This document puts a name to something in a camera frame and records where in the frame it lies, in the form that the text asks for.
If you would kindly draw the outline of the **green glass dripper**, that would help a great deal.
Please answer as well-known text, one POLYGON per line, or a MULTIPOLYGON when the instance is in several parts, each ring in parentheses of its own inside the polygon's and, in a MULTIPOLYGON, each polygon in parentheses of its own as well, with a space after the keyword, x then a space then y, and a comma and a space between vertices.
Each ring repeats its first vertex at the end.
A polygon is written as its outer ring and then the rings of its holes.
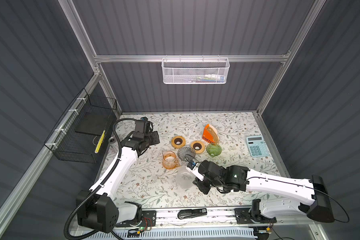
POLYGON ((218 143, 210 143, 207 145, 206 151, 211 157, 216 157, 219 156, 223 150, 218 143))

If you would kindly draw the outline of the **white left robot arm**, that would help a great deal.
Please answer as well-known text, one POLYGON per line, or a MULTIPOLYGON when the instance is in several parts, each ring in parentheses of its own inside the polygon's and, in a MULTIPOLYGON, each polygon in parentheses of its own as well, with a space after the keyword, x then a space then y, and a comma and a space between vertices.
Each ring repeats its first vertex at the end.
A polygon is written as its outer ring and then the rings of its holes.
POLYGON ((118 206, 114 203, 114 197, 130 167, 150 146, 159 144, 160 139, 148 118, 132 121, 135 129, 125 139, 120 140, 117 134, 114 135, 119 150, 111 165, 89 190, 77 195, 77 206, 65 225, 66 236, 69 235, 68 228, 74 217, 79 226, 91 229, 92 234, 110 233, 117 225, 141 222, 143 210, 140 204, 125 202, 118 206))

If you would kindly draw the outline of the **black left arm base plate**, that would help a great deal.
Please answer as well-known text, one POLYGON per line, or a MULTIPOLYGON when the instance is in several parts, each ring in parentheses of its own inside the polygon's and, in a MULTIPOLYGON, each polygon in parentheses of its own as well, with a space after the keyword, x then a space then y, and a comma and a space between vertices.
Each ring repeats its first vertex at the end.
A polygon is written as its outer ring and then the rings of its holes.
POLYGON ((143 210, 137 221, 130 220, 116 224, 116 228, 154 227, 156 225, 157 211, 143 210))

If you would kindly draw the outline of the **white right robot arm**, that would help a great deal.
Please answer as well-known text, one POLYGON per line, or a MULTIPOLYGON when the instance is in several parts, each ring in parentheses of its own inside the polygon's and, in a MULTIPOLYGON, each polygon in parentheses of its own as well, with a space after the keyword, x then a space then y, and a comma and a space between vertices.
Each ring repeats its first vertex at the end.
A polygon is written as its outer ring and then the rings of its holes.
POLYGON ((242 166, 221 167, 214 162, 188 161, 187 170, 195 176, 193 184, 207 195, 211 188, 221 194, 231 192, 264 192, 281 196, 280 200, 255 199, 243 214, 254 223, 272 224, 279 216, 305 215, 320 223, 333 223, 335 217, 324 181, 273 176, 242 166))

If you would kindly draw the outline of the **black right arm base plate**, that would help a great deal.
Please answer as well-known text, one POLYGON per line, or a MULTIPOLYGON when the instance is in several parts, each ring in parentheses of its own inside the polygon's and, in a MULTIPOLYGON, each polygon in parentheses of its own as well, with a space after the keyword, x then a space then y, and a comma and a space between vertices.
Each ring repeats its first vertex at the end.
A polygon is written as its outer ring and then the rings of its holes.
POLYGON ((238 224, 275 224, 276 218, 267 218, 259 210, 252 208, 235 208, 235 218, 238 224))

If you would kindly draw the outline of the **frosted glass carafe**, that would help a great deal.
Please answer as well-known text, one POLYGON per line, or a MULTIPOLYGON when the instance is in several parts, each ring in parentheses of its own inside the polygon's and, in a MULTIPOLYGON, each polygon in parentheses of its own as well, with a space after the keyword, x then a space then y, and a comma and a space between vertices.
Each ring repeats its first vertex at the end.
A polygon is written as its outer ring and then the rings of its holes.
POLYGON ((178 173, 176 175, 176 184, 182 189, 190 189, 194 184, 196 176, 187 170, 186 166, 181 166, 178 168, 178 173))

